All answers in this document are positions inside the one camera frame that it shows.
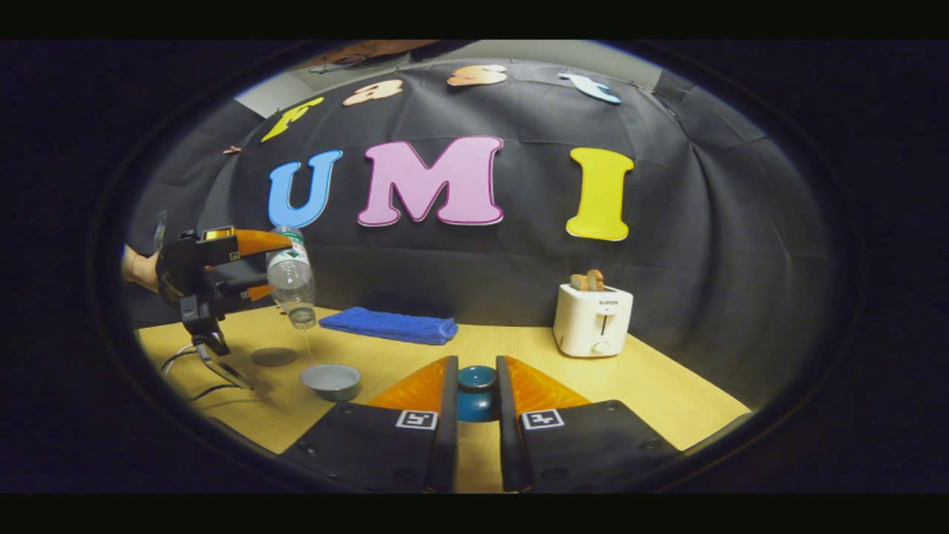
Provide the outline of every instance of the yellow table surface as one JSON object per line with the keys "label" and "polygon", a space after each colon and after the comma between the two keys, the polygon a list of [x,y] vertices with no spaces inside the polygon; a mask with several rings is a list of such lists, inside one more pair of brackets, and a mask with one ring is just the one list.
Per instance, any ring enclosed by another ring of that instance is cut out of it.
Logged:
{"label": "yellow table surface", "polygon": [[[316,313],[322,318],[338,311],[317,308]],[[304,333],[271,306],[228,315],[220,321],[220,328],[231,348],[221,360],[246,376],[254,391],[212,391],[192,405],[278,454],[334,405],[300,383],[300,372],[317,364],[340,363],[360,370],[363,388],[351,402],[365,404],[411,372],[446,355],[456,354],[462,369],[494,367],[495,358],[504,354],[548,374],[591,402],[622,401],[679,450],[748,413],[730,395],[632,335],[616,356],[572,358],[560,353],[551,328],[546,327],[461,324],[454,339],[432,346],[319,326]],[[142,329],[139,334],[156,369],[191,343],[181,323]],[[311,353],[307,353],[307,343]],[[280,367],[264,367],[251,360],[255,351],[275,347],[295,350],[297,358]],[[167,382],[185,397],[226,383],[206,368],[197,354],[178,358]],[[459,422],[457,452],[458,492],[502,491],[496,422]]]}

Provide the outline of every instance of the gray bowl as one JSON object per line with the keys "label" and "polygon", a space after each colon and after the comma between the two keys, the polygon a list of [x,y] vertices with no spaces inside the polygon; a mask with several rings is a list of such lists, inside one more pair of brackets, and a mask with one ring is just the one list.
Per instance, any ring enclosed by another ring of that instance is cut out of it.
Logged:
{"label": "gray bowl", "polygon": [[300,373],[300,381],[315,390],[326,400],[347,401],[356,397],[360,390],[359,370],[348,365],[314,365]]}

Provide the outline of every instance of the pink letter m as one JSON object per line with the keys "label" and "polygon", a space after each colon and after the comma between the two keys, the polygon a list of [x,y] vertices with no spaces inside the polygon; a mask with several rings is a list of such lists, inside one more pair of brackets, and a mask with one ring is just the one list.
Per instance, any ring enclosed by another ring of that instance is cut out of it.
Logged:
{"label": "pink letter m", "polygon": [[358,217],[364,226],[385,226],[399,220],[392,205],[399,193],[415,222],[425,219],[442,187],[448,187],[438,219],[449,224],[495,224],[504,212],[494,204],[492,164],[504,142],[496,137],[472,136],[454,140],[432,168],[405,142],[378,144],[365,152],[373,161],[369,200]]}

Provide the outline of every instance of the blue cup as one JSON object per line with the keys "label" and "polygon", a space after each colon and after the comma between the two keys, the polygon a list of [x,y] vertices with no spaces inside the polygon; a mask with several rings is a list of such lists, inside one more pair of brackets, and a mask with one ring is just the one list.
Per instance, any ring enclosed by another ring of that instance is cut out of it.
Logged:
{"label": "blue cup", "polygon": [[497,372],[475,365],[458,372],[458,420],[469,423],[496,421],[494,390]]}

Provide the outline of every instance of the folded towel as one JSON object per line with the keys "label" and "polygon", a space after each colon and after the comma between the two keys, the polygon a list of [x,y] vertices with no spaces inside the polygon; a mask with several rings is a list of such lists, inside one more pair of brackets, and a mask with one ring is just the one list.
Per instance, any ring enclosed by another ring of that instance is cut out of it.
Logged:
{"label": "folded towel", "polygon": [[351,334],[373,335],[426,345],[444,345],[458,332],[454,318],[389,314],[359,307],[324,317],[320,319],[320,326]]}

